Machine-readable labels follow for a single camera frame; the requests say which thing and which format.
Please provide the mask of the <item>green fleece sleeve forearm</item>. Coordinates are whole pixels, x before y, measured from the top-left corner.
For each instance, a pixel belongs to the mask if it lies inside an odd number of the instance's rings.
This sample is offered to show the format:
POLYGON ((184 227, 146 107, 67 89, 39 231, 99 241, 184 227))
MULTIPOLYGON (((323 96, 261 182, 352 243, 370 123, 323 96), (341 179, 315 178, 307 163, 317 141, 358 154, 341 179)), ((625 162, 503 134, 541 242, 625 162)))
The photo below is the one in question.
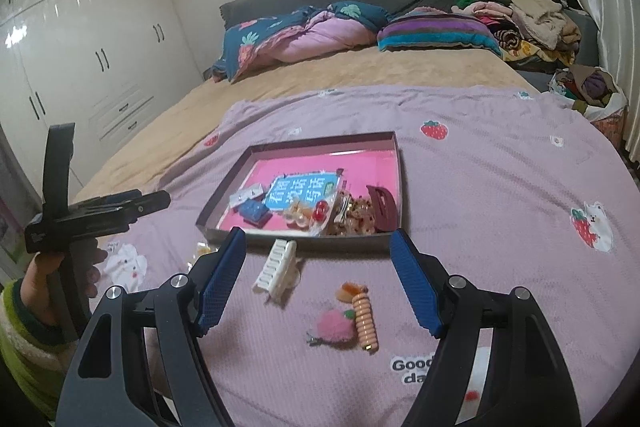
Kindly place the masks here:
POLYGON ((1 356, 26 399, 54 421, 78 341, 66 343, 62 329, 41 323, 27 309, 22 283, 13 281, 1 293, 1 356))

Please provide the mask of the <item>left hand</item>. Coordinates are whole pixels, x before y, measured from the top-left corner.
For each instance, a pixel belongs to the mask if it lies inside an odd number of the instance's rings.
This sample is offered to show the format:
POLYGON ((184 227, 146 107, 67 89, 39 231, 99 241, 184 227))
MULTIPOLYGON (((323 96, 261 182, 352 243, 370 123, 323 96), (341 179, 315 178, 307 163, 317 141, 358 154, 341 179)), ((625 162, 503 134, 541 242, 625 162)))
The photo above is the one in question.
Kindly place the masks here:
MULTIPOLYGON (((91 267, 87 271, 87 284, 85 294, 88 298, 98 295, 96 283, 101 278, 101 273, 96 267, 107 257, 107 252, 101 248, 91 256, 91 267)), ((58 326, 58 312, 51 305, 51 297, 48 286, 48 277, 61 265, 65 255, 63 253, 39 253, 29 263, 23 282, 21 283, 20 297, 26 309, 42 324, 58 326)))

